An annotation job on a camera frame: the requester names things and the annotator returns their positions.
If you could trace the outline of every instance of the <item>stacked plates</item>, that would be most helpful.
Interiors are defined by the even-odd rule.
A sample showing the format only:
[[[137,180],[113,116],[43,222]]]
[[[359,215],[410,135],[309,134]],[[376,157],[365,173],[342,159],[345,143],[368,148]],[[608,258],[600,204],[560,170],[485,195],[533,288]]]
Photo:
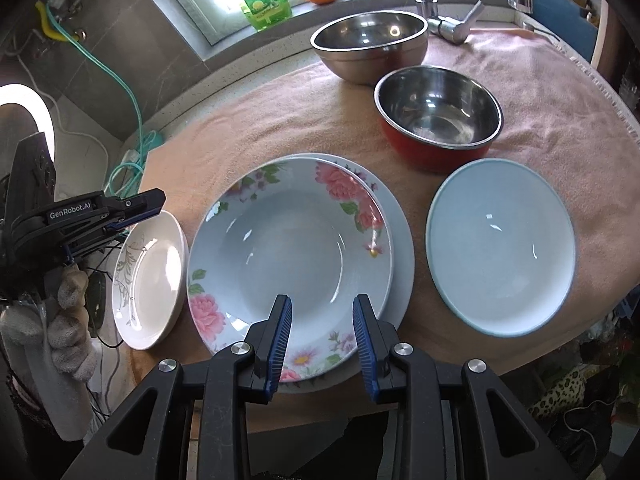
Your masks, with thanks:
[[[368,294],[376,315],[397,326],[413,279],[411,233],[391,192],[351,161],[307,153],[249,172],[215,201],[191,248],[188,298],[215,353],[287,294],[280,390],[308,392],[359,370],[353,298]]]

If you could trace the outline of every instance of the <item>white plate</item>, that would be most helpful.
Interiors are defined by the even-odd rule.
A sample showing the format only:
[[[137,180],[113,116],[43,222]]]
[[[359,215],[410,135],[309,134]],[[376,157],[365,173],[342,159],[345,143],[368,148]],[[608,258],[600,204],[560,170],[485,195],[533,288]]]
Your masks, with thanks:
[[[510,160],[476,160],[444,181],[429,210],[426,245],[442,299],[493,336],[544,325],[574,278],[569,213],[541,176]]]
[[[368,294],[383,310],[392,242],[369,187],[312,157],[266,164],[207,213],[189,262],[191,316],[215,353],[266,319],[277,294],[293,306],[283,380],[322,374],[355,350],[351,309]]]
[[[151,348],[174,327],[184,303],[189,248],[168,211],[137,224],[120,249],[111,307],[125,343]]]
[[[394,275],[389,298],[386,300],[386,307],[380,315],[380,319],[388,321],[398,328],[409,305],[411,292],[414,288],[415,273],[414,240],[411,236],[409,222],[407,222],[398,200],[378,177],[351,160],[326,153],[301,153],[298,156],[314,156],[339,164],[366,182],[380,201],[389,222],[388,227],[394,244]],[[306,381],[282,382],[278,386],[278,391],[289,394],[316,392],[340,384],[359,371],[360,361],[356,352],[340,366],[323,375]]]

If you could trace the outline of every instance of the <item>floral bowl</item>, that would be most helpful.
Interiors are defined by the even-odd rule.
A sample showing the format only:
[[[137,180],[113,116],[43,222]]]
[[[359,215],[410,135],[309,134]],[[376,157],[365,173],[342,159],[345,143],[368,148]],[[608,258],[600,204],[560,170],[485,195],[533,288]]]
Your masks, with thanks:
[[[277,294],[293,318],[281,381],[325,373],[353,354],[353,298],[379,316],[393,271],[386,218],[367,185],[310,156],[242,177],[207,212],[191,248],[191,317],[210,352],[244,339]]]

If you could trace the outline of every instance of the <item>teal cable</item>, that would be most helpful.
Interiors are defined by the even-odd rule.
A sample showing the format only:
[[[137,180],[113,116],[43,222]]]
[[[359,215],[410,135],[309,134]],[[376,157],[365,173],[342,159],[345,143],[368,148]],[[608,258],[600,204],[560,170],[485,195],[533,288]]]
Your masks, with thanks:
[[[131,194],[135,194],[138,190],[138,186],[140,185],[140,179],[142,178],[142,174],[145,169],[146,164],[146,155],[147,153],[154,147],[158,145],[157,136],[158,133],[155,130],[151,130],[146,136],[142,132],[142,113],[140,112],[140,106],[138,106],[138,101],[136,100],[135,95],[131,91],[131,88],[127,86],[127,84],[116,74],[113,70],[111,70],[108,66],[106,66],[103,62],[101,62],[97,57],[95,57],[91,52],[85,49],[80,43],[78,43],[62,26],[56,21],[51,13],[51,9],[49,9],[49,5],[47,5],[47,17],[49,21],[53,25],[53,27],[62,34],[67,41],[72,44],[76,49],[78,49],[88,60],[93,62],[95,65],[104,70],[107,74],[109,74],[113,79],[124,88],[125,92],[129,95],[131,102],[133,103],[133,107],[136,111],[136,119],[138,120],[138,138],[140,140],[140,148],[138,150],[139,157],[136,162],[123,162],[113,168],[109,179],[107,181],[108,191],[112,195],[117,195],[121,198],[126,198]],[[121,170],[128,170],[129,168],[133,169],[133,176],[129,179],[128,182],[125,182],[123,186],[114,191],[112,184],[115,177],[120,173]]]

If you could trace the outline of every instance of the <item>metal bowl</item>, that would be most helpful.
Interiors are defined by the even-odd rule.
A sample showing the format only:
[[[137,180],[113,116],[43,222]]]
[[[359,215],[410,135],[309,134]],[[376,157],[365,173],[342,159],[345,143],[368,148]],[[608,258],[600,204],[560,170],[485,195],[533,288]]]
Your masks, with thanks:
[[[449,173],[486,154],[504,118],[495,97],[471,78],[438,66],[384,76],[374,92],[383,130],[404,158]]]
[[[412,12],[364,12],[319,28],[311,46],[338,77],[373,86],[393,70],[422,63],[427,29],[427,21]]]

